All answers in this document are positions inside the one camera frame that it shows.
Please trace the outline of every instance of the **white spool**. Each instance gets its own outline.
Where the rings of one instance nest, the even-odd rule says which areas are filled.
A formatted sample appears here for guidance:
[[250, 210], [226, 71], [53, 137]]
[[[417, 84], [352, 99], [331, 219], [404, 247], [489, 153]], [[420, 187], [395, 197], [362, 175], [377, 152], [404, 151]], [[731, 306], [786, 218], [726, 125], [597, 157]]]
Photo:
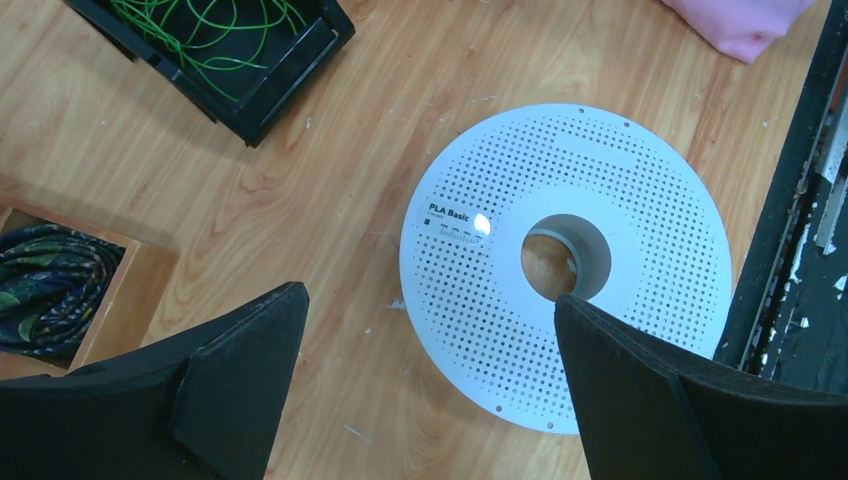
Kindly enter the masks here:
[[436, 158], [401, 236], [401, 285], [415, 332], [479, 406], [527, 428], [578, 433], [554, 303], [521, 266], [531, 231], [575, 254], [576, 294], [712, 357], [730, 303], [731, 260], [697, 174], [618, 115], [522, 107], [472, 127]]

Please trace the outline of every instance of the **spool center hole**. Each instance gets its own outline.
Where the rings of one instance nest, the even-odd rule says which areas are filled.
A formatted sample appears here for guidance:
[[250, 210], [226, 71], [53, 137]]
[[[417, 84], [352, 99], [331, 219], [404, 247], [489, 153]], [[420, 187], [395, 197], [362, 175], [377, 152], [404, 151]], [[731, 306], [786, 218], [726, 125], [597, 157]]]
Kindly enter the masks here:
[[568, 293], [589, 300], [609, 279], [612, 256], [603, 234], [591, 222], [574, 215], [552, 215], [524, 237], [521, 268], [536, 293], [551, 302]]

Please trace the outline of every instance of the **printed label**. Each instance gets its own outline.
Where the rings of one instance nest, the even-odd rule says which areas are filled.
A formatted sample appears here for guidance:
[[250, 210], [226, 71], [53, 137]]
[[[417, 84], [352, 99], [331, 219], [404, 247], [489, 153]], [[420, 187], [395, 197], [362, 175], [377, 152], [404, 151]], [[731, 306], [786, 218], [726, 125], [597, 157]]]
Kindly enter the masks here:
[[439, 200], [421, 204], [418, 225], [432, 234], [467, 245], [479, 245], [492, 233], [492, 224], [482, 213]]

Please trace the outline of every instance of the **black plastic box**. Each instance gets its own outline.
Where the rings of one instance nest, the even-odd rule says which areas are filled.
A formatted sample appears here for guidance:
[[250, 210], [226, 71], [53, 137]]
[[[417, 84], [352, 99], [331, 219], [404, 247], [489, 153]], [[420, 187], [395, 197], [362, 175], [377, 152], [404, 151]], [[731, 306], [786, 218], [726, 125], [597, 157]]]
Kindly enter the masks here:
[[[218, 93], [191, 68], [181, 67], [179, 57], [158, 40], [148, 42], [137, 27], [125, 24], [110, 0], [64, 0], [80, 16], [111, 41], [130, 60], [144, 59], [167, 78], [210, 119], [220, 121], [250, 147], [258, 146], [282, 113], [287, 102], [314, 78], [355, 33], [353, 23], [335, 0], [288, 0], [306, 25], [295, 35], [284, 25], [268, 30], [257, 62], [267, 68], [244, 68], [239, 73], [207, 76], [219, 88], [232, 93], [233, 101]], [[203, 8], [203, 0], [192, 2]], [[240, 18], [250, 22], [257, 14], [256, 0], [238, 1]], [[185, 28], [194, 24], [185, 22]], [[208, 58], [235, 57], [256, 50], [256, 31], [234, 32], [225, 41], [206, 49]]]

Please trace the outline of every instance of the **wooden table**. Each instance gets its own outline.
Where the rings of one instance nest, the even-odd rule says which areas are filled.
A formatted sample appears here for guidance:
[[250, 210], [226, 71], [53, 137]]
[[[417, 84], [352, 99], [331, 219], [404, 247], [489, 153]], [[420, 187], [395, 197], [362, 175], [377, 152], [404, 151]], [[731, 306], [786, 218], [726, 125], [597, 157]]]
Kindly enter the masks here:
[[306, 283], [269, 478], [588, 478], [578, 437], [496, 419], [421, 348], [398, 279], [418, 179], [503, 110], [611, 110], [697, 169], [738, 276], [830, 2], [752, 66], [654, 0], [342, 4], [357, 35], [249, 150], [60, 2], [3, 2], [0, 188], [180, 251], [147, 342]]

